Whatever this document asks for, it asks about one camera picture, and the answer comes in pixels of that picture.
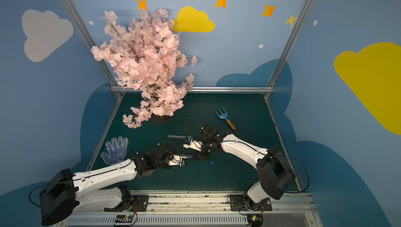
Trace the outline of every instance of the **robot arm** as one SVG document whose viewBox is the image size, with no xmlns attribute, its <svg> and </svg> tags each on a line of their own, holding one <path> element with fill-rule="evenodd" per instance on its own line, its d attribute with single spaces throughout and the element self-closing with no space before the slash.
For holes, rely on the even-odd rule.
<svg viewBox="0 0 401 227">
<path fill-rule="evenodd" d="M 253 184 L 244 193 L 246 203 L 251 209 L 269 196 L 280 199 L 288 186 L 295 179 L 295 172 L 288 160 L 278 149 L 266 149 L 247 143 L 234 134 L 218 132 L 209 123 L 204 124 L 199 131 L 204 135 L 205 142 L 197 142 L 191 139 L 184 143 L 184 147 L 200 151 L 194 155 L 194 159 L 208 160 L 208 154 L 220 148 L 233 154 L 252 165 L 258 172 L 259 181 Z"/>
<path fill-rule="evenodd" d="M 42 225 L 55 224 L 76 211 L 114 208 L 122 203 L 127 208 L 132 202 L 130 195 L 124 195 L 129 194 L 128 189 L 99 189 L 148 176 L 159 168 L 186 165 L 187 158 L 174 154 L 167 144 L 160 144 L 153 151 L 105 168 L 74 174 L 70 169 L 62 170 L 40 192 Z"/>
</svg>

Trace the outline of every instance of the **blue dotted glove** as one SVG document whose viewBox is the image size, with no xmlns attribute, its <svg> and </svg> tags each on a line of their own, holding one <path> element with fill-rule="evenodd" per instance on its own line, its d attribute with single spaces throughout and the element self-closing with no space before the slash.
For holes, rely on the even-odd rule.
<svg viewBox="0 0 401 227">
<path fill-rule="evenodd" d="M 128 138 L 124 138 L 124 140 L 121 136 L 119 136 L 118 139 L 112 138 L 111 143 L 106 143 L 108 154 L 106 152 L 102 152 L 100 154 L 103 161 L 107 165 L 113 165 L 125 161 L 125 159 L 127 158 L 127 145 Z"/>
</svg>

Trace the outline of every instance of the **artificial cherry blossom tree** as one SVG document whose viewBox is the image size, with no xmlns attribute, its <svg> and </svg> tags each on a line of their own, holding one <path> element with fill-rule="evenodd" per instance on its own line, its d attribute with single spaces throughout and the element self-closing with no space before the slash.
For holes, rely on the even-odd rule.
<svg viewBox="0 0 401 227">
<path fill-rule="evenodd" d="M 118 75 L 116 80 L 123 88 L 142 90 L 143 101 L 138 107 L 131 107 L 134 115 L 124 115 L 123 123 L 129 128 L 141 126 L 152 114 L 172 116 L 183 107 L 182 98 L 186 87 L 192 87 L 194 76 L 189 74 L 181 83 L 171 78 L 178 67 L 188 63 L 186 55 L 178 50 L 179 34 L 173 34 L 174 20 L 166 21 L 166 9 L 159 9 L 149 16 L 147 10 L 139 11 L 140 19 L 132 19 L 128 32 L 116 24 L 113 11 L 104 12 L 107 25 L 104 32 L 113 39 L 104 42 L 100 48 L 93 46 L 92 54 L 97 61 L 105 59 Z M 191 65 L 198 62 L 192 57 Z"/>
</svg>

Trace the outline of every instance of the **white cloud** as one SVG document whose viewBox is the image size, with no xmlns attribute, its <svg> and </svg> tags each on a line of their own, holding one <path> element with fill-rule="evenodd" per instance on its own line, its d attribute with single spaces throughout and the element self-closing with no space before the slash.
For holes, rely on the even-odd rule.
<svg viewBox="0 0 401 227">
<path fill-rule="evenodd" d="M 26 10 L 23 30 L 27 36 L 24 51 L 33 62 L 40 62 L 71 38 L 74 29 L 69 20 L 60 19 L 52 11 Z"/>
</svg>

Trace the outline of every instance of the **green table surface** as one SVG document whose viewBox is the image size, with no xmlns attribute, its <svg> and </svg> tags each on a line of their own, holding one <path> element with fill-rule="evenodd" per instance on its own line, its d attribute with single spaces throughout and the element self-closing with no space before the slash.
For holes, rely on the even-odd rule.
<svg viewBox="0 0 401 227">
<path fill-rule="evenodd" d="M 174 112 L 172 121 L 153 124 L 150 119 L 143 122 L 142 127 L 129 129 L 123 124 L 122 116 L 123 114 L 132 114 L 130 107 L 139 106 L 141 100 L 138 93 L 124 95 L 105 142 L 95 160 L 93 170 L 107 166 L 100 154 L 107 152 L 105 146 L 107 141 L 119 136 L 127 137 L 129 140 L 127 158 L 132 157 L 133 152 L 141 153 L 156 148 L 157 144 L 163 141 L 174 143 L 178 147 L 178 153 L 194 154 L 193 149 L 183 147 L 182 139 L 167 138 L 167 135 L 188 135 L 181 127 L 181 122 L 186 118 L 196 119 L 200 124 L 209 122 L 215 129 L 232 132 L 250 144 L 282 150 L 262 94 L 187 94 L 183 99 L 184 107 Z M 237 130 L 232 131 L 225 120 L 216 117 L 214 112 L 221 108 L 227 110 L 228 119 Z M 203 135 L 198 131 L 199 124 L 197 122 L 185 120 L 183 125 L 191 132 L 194 139 L 203 140 Z M 187 166 L 174 166 L 170 170 L 161 168 L 150 176 L 118 184 L 125 184 L 132 190 L 237 191 L 246 190 L 257 181 L 257 172 L 251 165 L 232 154 L 223 151 L 219 154 L 217 150 L 210 155 L 208 162 L 190 159 Z M 288 190 L 297 190 L 296 184 L 291 184 Z"/>
</svg>

